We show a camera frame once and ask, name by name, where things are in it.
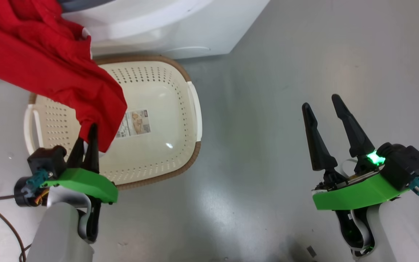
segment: basket handle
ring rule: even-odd
[[[38,145],[43,147],[43,139],[41,137],[41,124],[40,124],[40,114],[38,111],[33,108],[33,104],[29,104],[25,110],[24,115],[24,139],[25,145],[27,146],[27,151],[31,155],[35,152],[35,145],[33,143],[33,133],[32,133],[32,114],[35,118],[35,126],[38,136]]]
[[[195,108],[195,115],[196,115],[196,141],[201,141],[201,136],[203,134],[203,120],[201,118],[201,107],[200,107],[200,100],[198,99],[198,95],[196,94],[195,85],[193,85],[192,81],[188,81],[188,86],[190,88],[190,93],[192,94],[193,98],[193,107]]]

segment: red cloth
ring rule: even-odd
[[[122,88],[90,58],[90,36],[56,0],[0,0],[0,79],[75,109],[79,137],[98,124],[106,152],[127,105]]]

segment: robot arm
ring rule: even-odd
[[[117,202],[113,182],[99,174],[97,128],[92,125],[84,156],[83,140],[77,139],[68,161],[62,146],[39,148],[29,158],[32,177],[19,179],[14,188],[21,207],[47,211],[33,239],[27,262],[91,262],[90,244],[98,236],[102,203]]]
[[[347,109],[339,95],[332,101],[346,129],[350,143],[350,156],[357,158],[355,174],[344,177],[339,174],[336,159],[331,156],[318,131],[318,123],[308,103],[302,106],[306,137],[314,171],[325,170],[324,181],[313,192],[313,201],[318,210],[332,210],[339,220],[339,227],[351,249],[355,260],[378,253],[390,252],[389,241],[396,238],[390,226],[383,226],[380,206],[391,206],[391,202],[401,194],[412,190],[419,196],[419,151],[413,146],[385,143],[377,151],[365,132]],[[394,224],[403,223],[398,219]],[[419,252],[419,242],[415,238],[406,239],[414,245],[406,250]]]

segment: green led light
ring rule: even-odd
[[[373,164],[379,166],[380,164],[384,164],[385,158],[381,158],[380,156],[378,156],[376,154],[376,151],[374,151],[373,153],[367,155],[369,159],[371,159],[371,162],[373,162]]]

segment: green plastic part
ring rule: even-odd
[[[317,210],[352,210],[384,203],[402,193],[389,184],[381,174],[341,189],[313,195]]]
[[[73,191],[98,198],[103,203],[116,203],[119,191],[106,177],[83,168],[68,168],[57,180],[48,180],[47,186],[60,185]]]

